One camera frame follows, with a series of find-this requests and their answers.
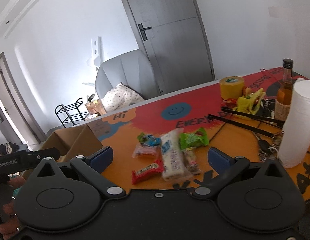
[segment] glass bottle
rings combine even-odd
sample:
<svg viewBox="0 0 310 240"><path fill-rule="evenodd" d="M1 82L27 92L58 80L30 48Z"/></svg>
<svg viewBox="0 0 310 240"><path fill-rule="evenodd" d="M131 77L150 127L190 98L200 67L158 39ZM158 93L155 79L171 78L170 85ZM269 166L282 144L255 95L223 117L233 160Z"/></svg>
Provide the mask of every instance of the glass bottle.
<svg viewBox="0 0 310 240"><path fill-rule="evenodd" d="M283 80L280 89L277 92L275 101L275 119L285 121L290 111L292 92L293 92L293 80L292 69L293 60L285 58L283 59Z"/></svg>

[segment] silver screw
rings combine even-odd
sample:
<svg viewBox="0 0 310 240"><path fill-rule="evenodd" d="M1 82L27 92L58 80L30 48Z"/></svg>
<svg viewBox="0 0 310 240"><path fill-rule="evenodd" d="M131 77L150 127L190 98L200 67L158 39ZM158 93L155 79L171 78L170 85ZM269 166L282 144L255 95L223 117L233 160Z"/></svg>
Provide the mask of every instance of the silver screw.
<svg viewBox="0 0 310 240"><path fill-rule="evenodd" d="M163 193L159 193L159 192L158 192L158 193L155 194L155 197L163 197L163 196L164 196Z"/></svg>
<svg viewBox="0 0 310 240"><path fill-rule="evenodd" d="M121 187L110 187L107 190L107 193L110 194L110 195L119 195L122 192L123 192L123 189Z"/></svg>
<svg viewBox="0 0 310 240"><path fill-rule="evenodd" d="M198 187L195 189L195 193L198 195L208 195L211 190L208 187Z"/></svg>

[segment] yellow tape roll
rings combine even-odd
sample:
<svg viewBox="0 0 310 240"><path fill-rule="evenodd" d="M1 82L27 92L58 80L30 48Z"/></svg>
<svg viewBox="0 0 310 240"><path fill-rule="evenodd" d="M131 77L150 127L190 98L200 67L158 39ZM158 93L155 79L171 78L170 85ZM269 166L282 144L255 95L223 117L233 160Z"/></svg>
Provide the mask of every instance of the yellow tape roll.
<svg viewBox="0 0 310 240"><path fill-rule="evenodd" d="M229 98L237 99L243 95L244 78L226 77L220 80L221 97L224 100Z"/></svg>

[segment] bottle cap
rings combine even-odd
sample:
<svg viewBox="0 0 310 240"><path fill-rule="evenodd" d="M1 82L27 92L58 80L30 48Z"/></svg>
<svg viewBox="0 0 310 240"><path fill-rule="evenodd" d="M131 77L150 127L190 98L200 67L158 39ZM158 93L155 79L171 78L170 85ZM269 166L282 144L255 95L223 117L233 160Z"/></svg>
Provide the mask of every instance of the bottle cap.
<svg viewBox="0 0 310 240"><path fill-rule="evenodd" d="M287 69L292 69L293 68L293 60L289 58L283 59L283 67Z"/></svg>

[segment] black metal shelf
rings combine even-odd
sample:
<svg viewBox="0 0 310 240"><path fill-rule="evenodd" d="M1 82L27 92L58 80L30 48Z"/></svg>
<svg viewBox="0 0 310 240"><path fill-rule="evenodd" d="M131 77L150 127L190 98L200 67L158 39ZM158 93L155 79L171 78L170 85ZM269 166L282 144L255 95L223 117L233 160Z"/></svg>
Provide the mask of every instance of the black metal shelf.
<svg viewBox="0 0 310 240"><path fill-rule="evenodd" d="M65 124L66 123L72 123L73 125L75 125L75 122L79 122L79 121L85 121L85 118L88 115L88 112L80 112L79 111L79 107L83 104L82 98L79 98L76 103L74 104L70 104L67 106L64 105L58 105L55 108L55 114L58 117L59 121L61 122L61 124L66 128ZM68 111L72 111L72 110L77 110L78 113L76 114L69 114ZM59 114L62 113L66 113L67 117L62 121Z"/></svg>

